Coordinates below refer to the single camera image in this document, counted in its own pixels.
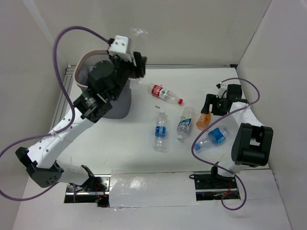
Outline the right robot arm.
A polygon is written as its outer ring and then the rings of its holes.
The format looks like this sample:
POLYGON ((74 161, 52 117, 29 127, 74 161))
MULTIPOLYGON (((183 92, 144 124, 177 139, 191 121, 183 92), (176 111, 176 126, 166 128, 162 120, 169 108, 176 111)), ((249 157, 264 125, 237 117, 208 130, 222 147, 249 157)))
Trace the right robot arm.
POLYGON ((239 84, 218 84, 219 92, 206 96, 203 114, 217 116, 230 114, 238 125, 231 156, 217 162, 215 173, 209 177, 211 186, 221 187, 226 177, 232 177, 242 170, 265 166, 268 163, 273 129, 264 126, 253 114, 249 102, 242 97, 243 91, 239 84))

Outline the small clear bottle white cap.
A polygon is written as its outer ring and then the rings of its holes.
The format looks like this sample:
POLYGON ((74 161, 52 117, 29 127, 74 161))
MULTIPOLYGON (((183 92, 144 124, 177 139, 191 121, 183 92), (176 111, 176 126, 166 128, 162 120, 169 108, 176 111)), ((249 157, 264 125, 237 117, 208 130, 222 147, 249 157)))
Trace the small clear bottle white cap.
POLYGON ((133 37, 135 38, 147 38, 148 36, 148 32, 144 29, 141 29, 141 28, 131 28, 131 34, 133 37))

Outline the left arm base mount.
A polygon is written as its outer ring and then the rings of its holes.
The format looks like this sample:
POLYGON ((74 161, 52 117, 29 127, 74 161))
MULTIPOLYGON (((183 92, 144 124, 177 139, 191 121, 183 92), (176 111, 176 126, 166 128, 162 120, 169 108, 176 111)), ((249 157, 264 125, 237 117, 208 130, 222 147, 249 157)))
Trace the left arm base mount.
POLYGON ((110 174, 96 174, 89 188, 68 183, 65 204, 96 204, 97 207, 109 207, 110 174))

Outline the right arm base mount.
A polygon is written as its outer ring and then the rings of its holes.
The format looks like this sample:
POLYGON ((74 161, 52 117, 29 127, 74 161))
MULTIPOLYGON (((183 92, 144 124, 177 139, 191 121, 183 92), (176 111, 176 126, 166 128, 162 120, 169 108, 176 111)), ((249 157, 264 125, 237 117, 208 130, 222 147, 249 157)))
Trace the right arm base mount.
POLYGON ((239 199, 240 194, 234 177, 226 177, 218 179, 209 173, 191 174, 189 179, 194 181, 195 193, 197 201, 221 200, 222 196, 226 195, 225 199, 239 199))

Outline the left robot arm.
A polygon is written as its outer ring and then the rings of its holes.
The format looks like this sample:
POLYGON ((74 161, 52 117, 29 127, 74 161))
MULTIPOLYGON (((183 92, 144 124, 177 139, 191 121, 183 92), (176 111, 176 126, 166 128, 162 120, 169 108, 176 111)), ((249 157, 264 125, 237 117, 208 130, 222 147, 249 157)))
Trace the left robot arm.
POLYGON ((30 178, 42 188, 63 182, 90 191, 96 182, 92 171, 85 165, 69 165, 57 158, 100 119, 123 119, 130 111, 130 80, 144 77, 147 58, 139 52, 133 53, 132 61, 119 55, 102 56, 88 71, 87 88, 48 136, 15 152, 30 178))

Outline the orange juice bottle gold cap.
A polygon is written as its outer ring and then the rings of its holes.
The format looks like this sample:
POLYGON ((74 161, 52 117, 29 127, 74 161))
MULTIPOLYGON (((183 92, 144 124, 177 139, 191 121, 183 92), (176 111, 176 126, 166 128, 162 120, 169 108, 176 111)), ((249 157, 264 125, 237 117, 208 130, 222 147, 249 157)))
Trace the orange juice bottle gold cap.
POLYGON ((196 122, 196 127, 199 130, 204 130, 208 127, 209 123, 211 121, 211 112, 208 114, 201 114, 198 121, 196 122))

